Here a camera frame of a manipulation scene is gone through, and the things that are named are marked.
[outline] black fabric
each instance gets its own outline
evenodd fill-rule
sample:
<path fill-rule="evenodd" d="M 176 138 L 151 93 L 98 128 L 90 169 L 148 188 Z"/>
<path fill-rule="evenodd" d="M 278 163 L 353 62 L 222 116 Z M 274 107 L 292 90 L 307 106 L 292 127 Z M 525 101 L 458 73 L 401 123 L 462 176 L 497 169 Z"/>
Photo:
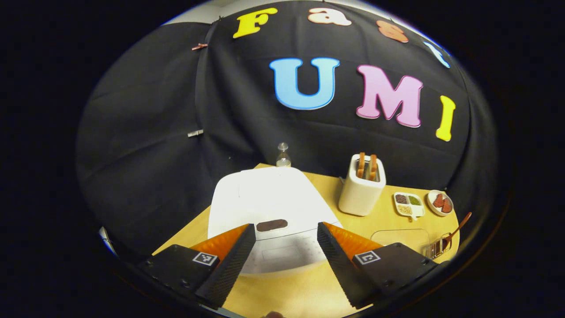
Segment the black fabric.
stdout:
<path fill-rule="evenodd" d="M 237 17 L 269 7 L 278 13 L 259 32 L 233 39 Z M 312 23 L 314 7 L 340 10 L 353 23 Z M 161 26 L 112 66 L 86 106 L 77 171 L 91 209 L 116 239 L 151 254 L 211 203 L 222 177 L 260 162 L 274 165 L 282 141 L 303 171 L 345 176 L 351 155 L 376 153 L 387 184 L 447 187 L 459 219 L 479 208 L 474 198 L 490 195 L 497 163 L 486 101 L 456 60 L 444 54 L 451 68 L 444 67 L 422 37 L 402 27 L 408 43 L 385 37 L 379 19 L 390 22 L 351 7 L 295 1 L 250 8 L 213 25 Z M 198 43 L 208 47 L 192 51 Z M 278 102 L 268 65 L 289 57 L 303 61 L 298 88 L 304 94 L 318 90 L 311 59 L 340 60 L 327 106 L 301 111 Z M 382 68 L 393 87 L 405 75 L 423 82 L 419 128 L 356 115 L 363 64 Z M 441 95 L 457 105 L 449 142 L 436 138 Z M 204 134 L 187 137 L 198 129 Z"/>
<path fill-rule="evenodd" d="M 276 7 L 278 12 L 269 16 L 259 32 L 232 38 L 238 16 L 269 7 Z M 307 19 L 312 7 L 339 9 L 353 24 L 312 23 Z M 269 164 L 275 163 L 276 145 L 285 141 L 294 167 L 343 176 L 351 155 L 365 151 L 376 153 L 383 161 L 389 184 L 443 189 L 457 168 L 467 140 L 469 103 L 464 84 L 456 69 L 445 68 L 423 44 L 428 51 L 412 44 L 420 41 L 419 35 L 406 31 L 412 40 L 408 44 L 397 42 L 378 31 L 379 19 L 386 20 L 345 6 L 307 1 L 258 6 L 224 17 L 202 55 L 202 63 L 208 65 L 205 72 L 199 72 L 206 83 L 202 104 L 209 113 L 213 113 L 210 107 L 229 109 L 240 133 L 248 136 Z M 327 106 L 302 111 L 278 102 L 268 65 L 288 57 L 303 60 L 298 69 L 298 88 L 304 94 L 318 90 L 318 72 L 310 65 L 312 58 L 340 60 L 335 70 L 335 96 Z M 385 70 L 394 87 L 405 75 L 424 83 L 419 128 L 401 126 L 383 116 L 363 119 L 356 115 L 363 100 L 363 76 L 357 71 L 362 64 Z M 441 122 L 442 94 L 457 105 L 450 142 L 435 136 Z M 231 134 L 220 132 L 221 127 L 214 129 L 225 138 Z"/>
<path fill-rule="evenodd" d="M 211 201 L 195 118 L 198 51 L 210 26 L 164 25 L 135 44 L 90 98 L 77 173 L 91 210 L 116 239 L 149 255 Z"/>

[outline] white plate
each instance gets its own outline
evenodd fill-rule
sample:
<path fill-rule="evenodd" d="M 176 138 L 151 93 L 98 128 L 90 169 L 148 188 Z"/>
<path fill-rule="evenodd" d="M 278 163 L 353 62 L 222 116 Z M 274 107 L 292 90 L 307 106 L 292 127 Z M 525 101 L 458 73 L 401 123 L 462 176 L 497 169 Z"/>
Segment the white plate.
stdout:
<path fill-rule="evenodd" d="M 451 204 L 451 212 L 444 213 L 444 212 L 441 212 L 441 208 L 436 208 L 436 207 L 433 206 L 433 202 L 436 200 L 436 198 L 439 194 L 443 194 L 444 199 L 449 200 L 449 203 Z M 451 200 L 451 198 L 447 194 L 445 194 L 441 191 L 438 191 L 438 190 L 431 190 L 426 197 L 427 197 L 426 202 L 428 203 L 429 208 L 432 209 L 432 211 L 434 211 L 437 215 L 448 216 L 449 214 L 453 213 L 453 210 L 455 209 L 455 207 L 453 206 L 453 201 Z"/>
<path fill-rule="evenodd" d="M 404 203 L 398 203 L 396 201 L 396 196 L 397 195 L 403 195 L 406 197 L 406 204 Z M 410 204 L 410 199 L 408 198 L 408 196 L 413 196 L 416 199 L 418 199 L 418 201 L 420 201 L 420 205 L 415 205 L 415 204 Z M 416 217 L 420 217 L 420 216 L 424 216 L 425 214 L 425 209 L 424 209 L 424 203 L 422 202 L 422 199 L 412 193 L 405 193 L 405 192 L 395 192 L 392 196 L 392 199 L 394 200 L 394 205 L 396 206 L 396 211 L 398 212 L 398 214 L 403 215 L 403 216 L 407 216 L 407 217 L 411 217 L 412 220 L 416 221 Z M 400 209 L 400 207 L 408 207 L 412 210 L 412 214 L 406 214 L 403 213 Z"/>

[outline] glass bottle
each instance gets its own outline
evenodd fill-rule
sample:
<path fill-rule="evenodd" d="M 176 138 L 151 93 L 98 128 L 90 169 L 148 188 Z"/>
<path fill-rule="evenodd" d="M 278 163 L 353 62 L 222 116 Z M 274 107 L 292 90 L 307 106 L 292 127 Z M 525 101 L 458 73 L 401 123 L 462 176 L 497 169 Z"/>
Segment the glass bottle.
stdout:
<path fill-rule="evenodd" d="M 279 156 L 277 157 L 277 167 L 290 167 L 290 157 L 288 155 L 288 145 L 286 143 L 279 144 Z"/>

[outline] clip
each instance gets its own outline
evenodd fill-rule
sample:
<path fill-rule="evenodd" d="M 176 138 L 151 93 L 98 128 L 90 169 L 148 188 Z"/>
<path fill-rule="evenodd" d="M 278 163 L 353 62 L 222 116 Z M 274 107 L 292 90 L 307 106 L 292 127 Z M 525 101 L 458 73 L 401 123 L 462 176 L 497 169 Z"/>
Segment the clip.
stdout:
<path fill-rule="evenodd" d="M 198 136 L 198 135 L 202 135 L 204 134 L 204 129 L 200 129 L 200 130 L 195 130 L 193 132 L 189 132 L 188 133 L 188 137 L 194 137 L 194 136 Z"/>
<path fill-rule="evenodd" d="M 208 47 L 207 44 L 198 43 L 198 46 L 193 47 L 193 48 L 192 48 L 192 51 L 194 51 L 194 50 L 199 50 L 199 49 L 201 49 L 201 48 L 206 48 L 206 47 Z"/>

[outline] bread slice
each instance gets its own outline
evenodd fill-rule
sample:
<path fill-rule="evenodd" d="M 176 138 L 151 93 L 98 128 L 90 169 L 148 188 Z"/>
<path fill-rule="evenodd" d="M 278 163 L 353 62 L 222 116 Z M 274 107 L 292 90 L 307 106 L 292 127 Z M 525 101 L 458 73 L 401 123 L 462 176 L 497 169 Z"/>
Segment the bread slice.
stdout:
<path fill-rule="evenodd" d="M 371 161 L 369 163 L 369 167 L 371 167 L 371 170 L 370 170 L 370 173 L 369 173 L 369 180 L 375 181 L 375 179 L 377 178 L 377 155 L 376 154 L 371 155 Z"/>
<path fill-rule="evenodd" d="M 444 199 L 444 207 L 441 208 L 441 213 L 449 213 L 452 209 L 453 207 L 451 206 L 451 204 L 449 204 L 449 200 Z"/>
<path fill-rule="evenodd" d="M 438 194 L 436 200 L 433 202 L 433 206 L 436 208 L 440 208 L 444 206 L 444 195 Z"/>
<path fill-rule="evenodd" d="M 365 153 L 359 154 L 359 166 L 357 167 L 357 178 L 362 178 L 365 172 Z"/>

